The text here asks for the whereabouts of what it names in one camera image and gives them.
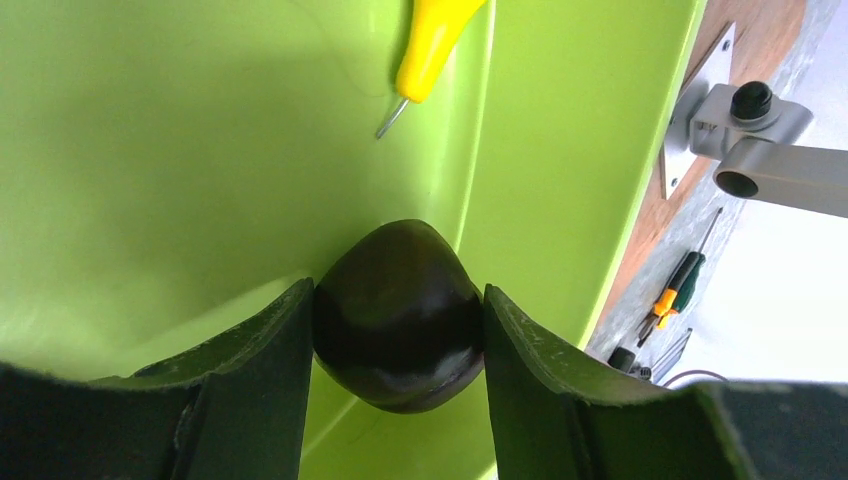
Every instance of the wooden board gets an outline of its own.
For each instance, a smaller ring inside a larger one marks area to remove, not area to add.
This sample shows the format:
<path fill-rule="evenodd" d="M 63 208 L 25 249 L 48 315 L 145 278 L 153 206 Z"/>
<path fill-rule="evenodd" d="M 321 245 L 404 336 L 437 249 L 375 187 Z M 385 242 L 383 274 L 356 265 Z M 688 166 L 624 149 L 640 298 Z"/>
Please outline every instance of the wooden board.
<path fill-rule="evenodd" d="M 710 0 L 695 40 L 686 78 L 701 63 L 724 27 L 736 22 L 730 83 L 768 80 L 786 57 L 804 20 L 806 0 Z M 630 285 L 674 216 L 701 181 L 711 160 L 698 158 L 669 200 L 662 198 L 659 165 L 654 167 L 636 226 L 601 313 L 600 325 Z"/>

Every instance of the green plastic surface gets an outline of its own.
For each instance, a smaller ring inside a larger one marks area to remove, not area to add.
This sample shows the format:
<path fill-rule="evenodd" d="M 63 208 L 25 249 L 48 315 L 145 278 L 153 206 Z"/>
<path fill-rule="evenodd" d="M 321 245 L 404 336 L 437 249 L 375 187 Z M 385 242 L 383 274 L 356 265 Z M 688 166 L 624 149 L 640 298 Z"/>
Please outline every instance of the green plastic surface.
<path fill-rule="evenodd" d="M 0 3 L 0 357 L 129 374 L 406 217 L 582 345 L 704 3 L 490 1 L 379 142 L 409 1 Z M 315 368 L 301 478 L 493 462 L 482 377 L 397 416 Z"/>

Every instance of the screwdriver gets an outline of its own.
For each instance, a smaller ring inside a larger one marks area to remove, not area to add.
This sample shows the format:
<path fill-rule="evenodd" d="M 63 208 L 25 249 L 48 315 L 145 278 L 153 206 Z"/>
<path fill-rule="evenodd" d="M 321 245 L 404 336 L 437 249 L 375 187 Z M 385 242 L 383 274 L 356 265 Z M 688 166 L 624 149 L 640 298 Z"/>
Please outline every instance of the screwdriver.
<path fill-rule="evenodd" d="M 459 35 L 485 3 L 486 0 L 415 0 L 409 43 L 395 79 L 402 100 L 377 131 L 378 140 L 410 101 L 421 103 L 430 96 Z"/>
<path fill-rule="evenodd" d="M 638 347 L 641 348 L 645 344 L 654 327 L 660 330 L 664 329 L 668 325 L 668 320 L 672 315 L 679 314 L 689 305 L 695 293 L 698 276 L 701 274 L 701 266 L 707 260 L 706 255 L 703 253 L 704 247 L 707 245 L 707 240 L 709 240 L 718 221 L 718 217 L 723 211 L 723 208 L 719 208 L 716 212 L 698 250 L 687 253 L 683 257 L 683 261 L 675 269 L 671 280 L 668 282 L 668 286 L 663 290 L 660 299 L 654 304 L 653 310 L 648 314 L 642 324 L 642 329 L 639 332 L 639 342 L 637 343 Z"/>

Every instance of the wire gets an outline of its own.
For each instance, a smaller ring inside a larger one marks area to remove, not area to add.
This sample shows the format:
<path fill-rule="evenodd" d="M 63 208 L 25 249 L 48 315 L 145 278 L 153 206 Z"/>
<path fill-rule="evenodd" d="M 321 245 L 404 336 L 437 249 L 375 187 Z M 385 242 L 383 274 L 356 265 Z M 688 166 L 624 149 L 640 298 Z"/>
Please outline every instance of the wire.
<path fill-rule="evenodd" d="M 672 383 L 680 380 L 681 378 L 691 377 L 692 375 L 706 375 L 708 377 L 713 377 L 715 379 L 721 380 L 722 382 L 728 382 L 729 380 L 722 377 L 721 375 L 711 372 L 709 370 L 687 370 L 682 373 L 678 373 L 677 375 L 671 377 L 671 379 L 663 384 L 663 388 L 668 388 Z"/>

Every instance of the green screwdriver handle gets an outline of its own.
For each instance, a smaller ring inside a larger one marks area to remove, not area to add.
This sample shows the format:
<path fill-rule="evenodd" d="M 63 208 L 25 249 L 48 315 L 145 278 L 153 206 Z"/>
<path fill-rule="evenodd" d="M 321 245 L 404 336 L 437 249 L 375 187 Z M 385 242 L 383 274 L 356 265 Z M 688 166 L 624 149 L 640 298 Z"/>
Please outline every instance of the green screwdriver handle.
<path fill-rule="evenodd" d="M 680 286 L 680 290 L 677 291 L 677 297 L 675 297 L 674 302 L 671 304 L 671 309 L 677 313 L 683 313 L 683 310 L 689 305 L 689 302 L 692 301 L 692 297 L 695 294 L 695 286 L 698 283 L 698 275 L 701 273 L 701 265 L 707 261 L 707 257 L 703 253 L 698 253 L 698 261 L 695 262 L 695 265 L 692 267 L 692 271 L 689 272 L 689 275 L 686 276 L 686 279 L 683 280 L 683 284 Z"/>

